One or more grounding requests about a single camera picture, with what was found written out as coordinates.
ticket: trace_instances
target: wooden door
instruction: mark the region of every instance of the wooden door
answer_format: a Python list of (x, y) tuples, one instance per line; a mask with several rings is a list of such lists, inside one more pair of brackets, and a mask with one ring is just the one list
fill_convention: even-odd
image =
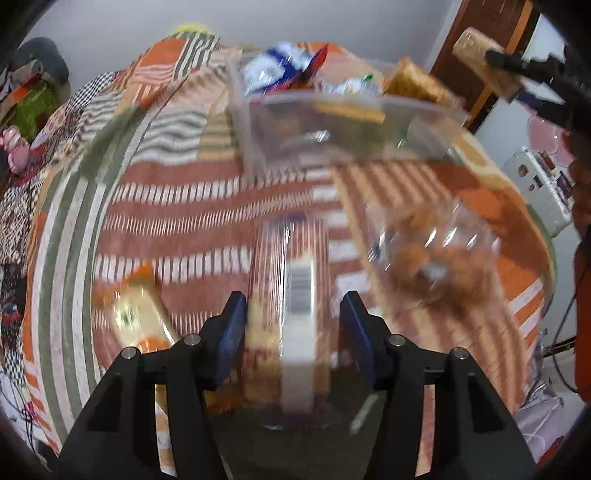
[(465, 109), (472, 116), (482, 108), (490, 91), (487, 94), (483, 82), (455, 58), (452, 53), (455, 42), (465, 29), (474, 27), (513, 53), (531, 10), (531, 2), (527, 0), (463, 0), (431, 73), (466, 99)]

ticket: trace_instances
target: metal screw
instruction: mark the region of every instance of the metal screw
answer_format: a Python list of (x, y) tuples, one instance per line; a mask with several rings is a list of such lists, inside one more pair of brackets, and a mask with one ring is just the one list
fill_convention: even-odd
[(130, 358), (133, 358), (135, 356), (135, 354), (137, 353), (137, 348), (134, 346), (126, 346), (122, 351), (121, 351), (121, 356), (123, 358), (125, 358), (126, 360), (129, 360)]
[(462, 346), (457, 346), (453, 349), (453, 354), (460, 360), (470, 358), (470, 352)]
[(195, 346), (201, 341), (201, 337), (196, 333), (189, 333), (183, 340), (185, 345)]
[(398, 333), (395, 333), (394, 335), (390, 335), (388, 343), (392, 346), (403, 346), (406, 343), (406, 338), (404, 338), (402, 335), (399, 335)]

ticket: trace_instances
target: barcode label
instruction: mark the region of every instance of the barcode label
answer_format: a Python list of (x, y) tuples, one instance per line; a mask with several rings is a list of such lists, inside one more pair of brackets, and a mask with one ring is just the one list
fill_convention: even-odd
[(286, 311), (288, 315), (312, 315), (314, 291), (313, 260), (295, 260), (287, 265), (285, 282)]

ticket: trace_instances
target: striped bedspread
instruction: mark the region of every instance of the striped bedspread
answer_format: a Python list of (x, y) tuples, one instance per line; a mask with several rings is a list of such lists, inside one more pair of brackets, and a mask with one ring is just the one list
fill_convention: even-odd
[[(421, 347), (468, 348), (508, 408), (517, 409), (554, 281), (550, 253), (523, 199), (469, 134), (456, 142), (461, 165), (384, 160), (243, 176), (224, 68), (236, 53), (198, 33), (154, 45), (94, 98), (73, 152), (43, 187), (23, 343), (27, 383), (51, 446), (60, 450), (117, 351), (105, 318), (90, 307), (93, 286), (149, 262), (173, 326), (181, 335), (197, 332), (232, 290), (248, 292), (256, 227), (290, 212), (306, 212), (328, 227), (334, 299), (357, 290), (392, 331)], [(501, 238), (496, 301), (400, 313), (367, 260), (364, 205), (454, 196)], [(336, 319), (335, 305), (333, 314)], [(335, 363), (338, 348), (332, 345)], [(432, 391), (425, 409), (428, 439)], [(166, 465), (167, 442), (161, 446)], [(430, 451), (424, 440), (419, 472), (428, 469)]]

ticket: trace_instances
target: pink plush toy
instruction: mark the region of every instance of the pink plush toy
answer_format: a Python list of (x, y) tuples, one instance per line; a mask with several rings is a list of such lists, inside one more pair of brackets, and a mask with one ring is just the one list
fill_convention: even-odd
[(18, 127), (11, 125), (2, 132), (0, 147), (3, 147), (8, 154), (8, 165), (15, 175), (24, 171), (29, 163), (29, 143), (18, 130)]

